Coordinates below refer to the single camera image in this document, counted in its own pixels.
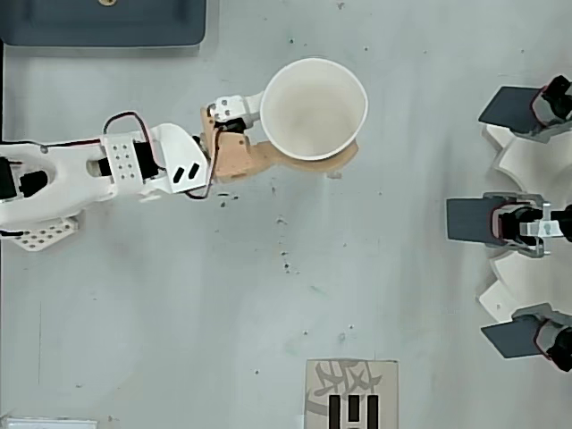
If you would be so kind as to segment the tan gripper black servo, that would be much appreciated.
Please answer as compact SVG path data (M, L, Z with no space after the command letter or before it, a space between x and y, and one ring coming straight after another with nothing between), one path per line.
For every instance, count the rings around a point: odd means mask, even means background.
M245 179L265 169L281 165L302 172L336 172L358 153L356 141L334 156L305 161L286 156L270 141L251 145L246 126L263 122L262 105L265 92L251 96L218 97L209 107L200 109L203 131L200 144L207 159L214 162L213 178L219 182Z

